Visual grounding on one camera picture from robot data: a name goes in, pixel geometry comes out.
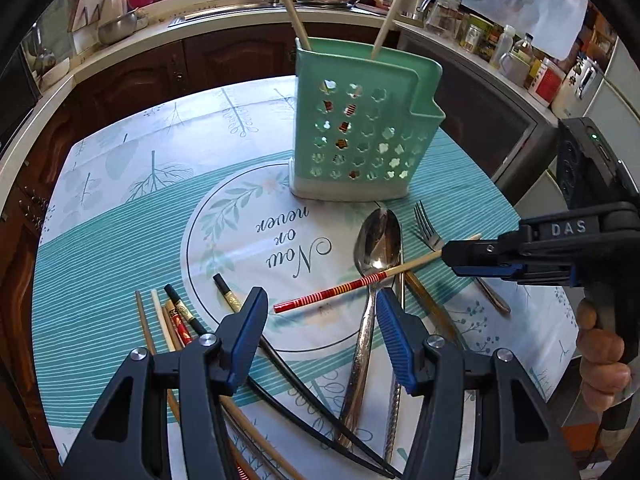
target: screw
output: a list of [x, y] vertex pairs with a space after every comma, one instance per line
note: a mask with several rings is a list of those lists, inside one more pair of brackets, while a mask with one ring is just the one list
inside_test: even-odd
[[496, 355], [498, 359], [500, 359], [500, 361], [504, 361], [505, 363], [508, 363], [511, 360], [513, 360], [513, 352], [508, 348], [500, 348], [496, 352]]
[[216, 337], [215, 334], [202, 334], [199, 338], [198, 338], [198, 343], [200, 343], [202, 346], [213, 346], [218, 342], [218, 338]]
[[134, 361], [142, 361], [142, 359], [146, 357], [146, 348], [134, 348], [130, 352], [129, 357]]
[[444, 346], [444, 338], [441, 335], [430, 335], [427, 338], [427, 345], [431, 348], [442, 348]]

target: tablecloth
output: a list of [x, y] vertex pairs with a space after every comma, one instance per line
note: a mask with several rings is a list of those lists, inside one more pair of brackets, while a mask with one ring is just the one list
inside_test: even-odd
[[[261, 285], [270, 305], [357, 276], [353, 241], [374, 203], [303, 201], [289, 194], [295, 79], [212, 89], [150, 108], [78, 142], [62, 169], [44, 222], [33, 290], [33, 351], [47, 421], [63, 462], [89, 410], [127, 353], [144, 346], [134, 301], [174, 284], [212, 330], [226, 312], [210, 277], [222, 272], [240, 295]], [[495, 237], [518, 216], [473, 161], [439, 130], [408, 197], [385, 203], [403, 225], [405, 258], [424, 252], [412, 206], [425, 203], [445, 239]], [[575, 349], [574, 314], [559, 287], [489, 280], [510, 304], [500, 316], [477, 285], [438, 262], [418, 272], [469, 346], [510, 348], [549, 398]], [[336, 414], [348, 380], [364, 292], [331, 303], [271, 313], [265, 335]], [[407, 294], [406, 308], [424, 311]], [[258, 351], [251, 375], [325, 434], [331, 427]], [[358, 435], [382, 453], [392, 369], [376, 330]], [[234, 400], [308, 479], [373, 478], [281, 419], [245, 388]], [[404, 392], [392, 463], [402, 470], [421, 399]], [[465, 402], [458, 477], [467, 478], [474, 396]], [[170, 417], [173, 478], [185, 478], [180, 434]], [[270, 473], [243, 449], [264, 479]]]

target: sink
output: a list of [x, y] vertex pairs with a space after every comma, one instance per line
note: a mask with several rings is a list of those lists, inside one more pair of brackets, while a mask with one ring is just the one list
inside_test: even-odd
[[[313, 5], [302, 5], [296, 4], [297, 9], [330, 9], [330, 10], [338, 10], [341, 12], [350, 12], [351, 7], [328, 7], [328, 6], [313, 6]], [[274, 10], [274, 9], [283, 9], [283, 4], [270, 4], [267, 2], [259, 3], [259, 4], [243, 4], [243, 5], [234, 5], [228, 7], [215, 7], [214, 9], [205, 9], [198, 10], [196, 12], [190, 12], [188, 14], [184, 14], [182, 16], [176, 16], [174, 19], [169, 22], [169, 27], [175, 27], [175, 25], [181, 25], [183, 23], [191, 23], [197, 22], [199, 20], [208, 20], [209, 18], [214, 18], [215, 16], [221, 16], [224, 14], [237, 14], [239, 12], [259, 12], [262, 10]]]

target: plastic utensil basket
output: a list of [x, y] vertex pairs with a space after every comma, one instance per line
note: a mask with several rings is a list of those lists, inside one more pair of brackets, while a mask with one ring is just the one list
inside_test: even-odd
[[445, 115], [433, 100], [442, 67], [372, 45], [296, 40], [293, 194], [368, 202], [407, 195], [409, 181]]

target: metal spoon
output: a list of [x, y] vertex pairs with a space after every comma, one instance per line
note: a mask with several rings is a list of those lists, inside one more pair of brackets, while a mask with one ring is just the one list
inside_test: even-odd
[[[398, 218], [389, 209], [376, 209], [362, 223], [353, 249], [353, 259], [358, 272], [363, 276], [368, 276], [396, 266], [400, 261], [400, 247], [401, 231]], [[358, 426], [364, 387], [367, 381], [373, 327], [376, 319], [376, 291], [380, 286], [380, 283], [369, 285], [367, 306], [362, 314], [356, 351], [351, 364], [351, 375], [340, 412], [340, 420], [353, 432]], [[351, 445], [350, 441], [339, 433], [335, 438], [345, 447]]]

